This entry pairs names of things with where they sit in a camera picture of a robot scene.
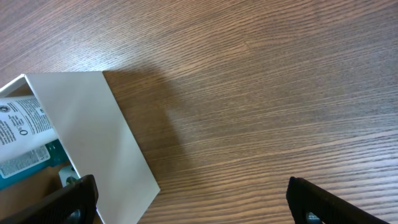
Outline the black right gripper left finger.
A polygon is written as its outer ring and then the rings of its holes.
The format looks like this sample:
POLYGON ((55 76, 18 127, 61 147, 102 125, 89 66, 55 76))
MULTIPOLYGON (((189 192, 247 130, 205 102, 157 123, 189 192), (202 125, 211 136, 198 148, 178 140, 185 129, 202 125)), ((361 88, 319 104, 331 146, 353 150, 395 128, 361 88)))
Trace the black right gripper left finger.
POLYGON ((39 203, 1 220, 1 224, 92 224, 98 189, 93 175, 86 175, 46 196, 39 203))

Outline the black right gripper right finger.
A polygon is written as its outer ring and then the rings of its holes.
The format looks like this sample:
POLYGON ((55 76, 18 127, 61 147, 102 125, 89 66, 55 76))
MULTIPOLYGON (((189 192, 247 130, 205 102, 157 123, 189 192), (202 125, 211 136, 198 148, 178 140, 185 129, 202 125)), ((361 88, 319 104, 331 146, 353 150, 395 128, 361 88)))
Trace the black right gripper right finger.
POLYGON ((387 224, 303 178, 289 179, 286 199, 295 223, 387 224))

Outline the blue liquid bottle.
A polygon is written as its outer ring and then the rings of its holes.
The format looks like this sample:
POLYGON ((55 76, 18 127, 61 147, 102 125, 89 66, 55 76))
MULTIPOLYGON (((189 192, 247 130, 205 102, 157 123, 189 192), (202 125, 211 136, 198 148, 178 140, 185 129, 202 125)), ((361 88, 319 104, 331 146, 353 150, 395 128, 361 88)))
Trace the blue liquid bottle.
POLYGON ((20 182, 37 172, 63 164, 68 156, 59 140, 1 163, 1 190, 20 182))

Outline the white lotion tube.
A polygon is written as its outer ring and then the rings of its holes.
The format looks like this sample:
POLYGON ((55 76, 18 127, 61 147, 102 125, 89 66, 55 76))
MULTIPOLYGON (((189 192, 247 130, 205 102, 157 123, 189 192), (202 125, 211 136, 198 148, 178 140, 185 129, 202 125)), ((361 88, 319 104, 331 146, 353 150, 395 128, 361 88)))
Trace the white lotion tube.
POLYGON ((1 98, 1 162, 56 139, 55 130, 35 96, 1 98))

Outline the green soap packet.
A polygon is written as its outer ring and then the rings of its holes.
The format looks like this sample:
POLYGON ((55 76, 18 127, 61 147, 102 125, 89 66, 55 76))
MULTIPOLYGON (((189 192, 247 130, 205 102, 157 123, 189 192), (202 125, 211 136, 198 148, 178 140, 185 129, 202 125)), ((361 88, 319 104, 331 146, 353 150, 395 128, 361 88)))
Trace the green soap packet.
POLYGON ((72 165, 61 168, 58 174, 62 183, 62 187, 66 187, 67 185, 72 184, 79 179, 79 176, 72 165))

